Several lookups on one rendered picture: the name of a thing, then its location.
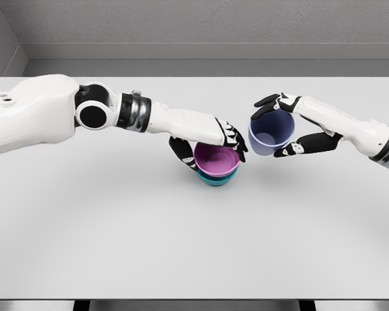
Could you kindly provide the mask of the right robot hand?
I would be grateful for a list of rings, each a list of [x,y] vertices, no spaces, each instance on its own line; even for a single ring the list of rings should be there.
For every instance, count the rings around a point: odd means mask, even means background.
[[[297,113],[303,119],[319,126],[323,131],[304,135],[283,148],[274,152],[274,157],[287,157],[297,154],[315,154],[335,150],[342,135],[331,132],[322,124],[322,119],[326,115],[332,115],[333,110],[326,105],[315,103],[314,99],[296,95],[287,95],[285,93],[269,95],[254,106],[258,109],[251,120],[257,120],[263,115],[273,112],[277,109]]]

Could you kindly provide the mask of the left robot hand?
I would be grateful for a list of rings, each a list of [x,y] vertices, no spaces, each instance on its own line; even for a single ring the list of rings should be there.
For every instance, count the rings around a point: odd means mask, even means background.
[[[213,115],[184,110],[180,117],[172,121],[168,133],[172,151],[182,163],[195,172],[198,171],[198,165],[189,144],[191,141],[231,148],[240,161],[245,162],[248,149],[244,137],[232,124]]]

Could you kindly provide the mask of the purple bowl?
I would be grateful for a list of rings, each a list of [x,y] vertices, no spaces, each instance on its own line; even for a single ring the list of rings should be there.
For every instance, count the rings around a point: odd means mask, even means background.
[[[214,177],[231,174],[241,162],[232,148],[204,143],[196,144],[194,160],[201,171]]]

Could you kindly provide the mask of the blue cup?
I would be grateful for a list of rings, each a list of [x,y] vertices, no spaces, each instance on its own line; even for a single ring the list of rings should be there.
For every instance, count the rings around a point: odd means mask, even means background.
[[[269,156],[290,141],[295,122],[290,113],[275,110],[251,120],[248,130],[252,150],[260,156]]]

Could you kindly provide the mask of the teal bowl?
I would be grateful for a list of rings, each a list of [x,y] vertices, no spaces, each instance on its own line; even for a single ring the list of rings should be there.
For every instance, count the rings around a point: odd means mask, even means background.
[[[236,173],[237,173],[237,168],[233,172],[231,172],[230,174],[222,176],[222,177],[210,176],[202,170],[199,170],[197,172],[199,178],[203,182],[205,182],[208,185],[214,186],[214,187],[218,187],[218,186],[226,184],[229,180],[231,180],[234,177],[234,175]]]

